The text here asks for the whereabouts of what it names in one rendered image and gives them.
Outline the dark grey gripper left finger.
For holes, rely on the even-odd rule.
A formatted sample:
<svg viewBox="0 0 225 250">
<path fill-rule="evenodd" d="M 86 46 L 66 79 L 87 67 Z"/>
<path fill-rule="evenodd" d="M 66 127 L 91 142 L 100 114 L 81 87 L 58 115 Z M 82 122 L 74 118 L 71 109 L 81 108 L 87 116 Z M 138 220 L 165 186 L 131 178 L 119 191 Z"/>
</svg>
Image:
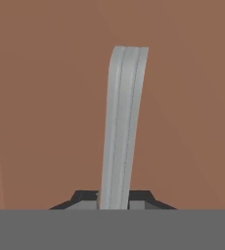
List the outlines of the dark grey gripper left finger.
<svg viewBox="0 0 225 250">
<path fill-rule="evenodd" d="M 97 210 L 99 208 L 97 190 L 77 190 L 70 200 L 52 207 L 52 210 Z"/>
</svg>

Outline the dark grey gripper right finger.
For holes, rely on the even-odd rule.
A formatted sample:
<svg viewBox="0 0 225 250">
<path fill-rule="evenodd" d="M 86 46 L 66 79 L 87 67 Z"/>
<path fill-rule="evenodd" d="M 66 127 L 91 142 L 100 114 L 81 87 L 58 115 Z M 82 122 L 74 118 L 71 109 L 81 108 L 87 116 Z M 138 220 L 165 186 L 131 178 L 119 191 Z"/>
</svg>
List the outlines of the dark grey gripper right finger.
<svg viewBox="0 0 225 250">
<path fill-rule="evenodd" d="M 171 209 L 174 207 L 156 200 L 149 190 L 131 190 L 129 192 L 128 210 Z"/>
</svg>

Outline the grey metal drawer handle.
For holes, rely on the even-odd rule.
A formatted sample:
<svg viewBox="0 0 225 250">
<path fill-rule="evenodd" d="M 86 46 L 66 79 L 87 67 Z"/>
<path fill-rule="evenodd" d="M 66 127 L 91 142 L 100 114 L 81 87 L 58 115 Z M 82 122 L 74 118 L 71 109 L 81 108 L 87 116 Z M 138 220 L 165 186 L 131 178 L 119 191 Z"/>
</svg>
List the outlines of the grey metal drawer handle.
<svg viewBox="0 0 225 250">
<path fill-rule="evenodd" d="M 148 47 L 115 46 L 107 89 L 100 208 L 126 210 Z"/>
</svg>

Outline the brown wooden drawer front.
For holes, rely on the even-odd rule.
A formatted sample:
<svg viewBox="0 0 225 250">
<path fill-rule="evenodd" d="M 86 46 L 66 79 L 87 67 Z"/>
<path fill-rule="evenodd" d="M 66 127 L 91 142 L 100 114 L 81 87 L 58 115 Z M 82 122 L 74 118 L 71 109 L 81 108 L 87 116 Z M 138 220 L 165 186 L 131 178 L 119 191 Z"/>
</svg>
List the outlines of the brown wooden drawer front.
<svg viewBox="0 0 225 250">
<path fill-rule="evenodd" d="M 100 186 L 117 45 L 150 50 L 132 187 L 225 209 L 225 0 L 0 0 L 0 209 Z"/>
</svg>

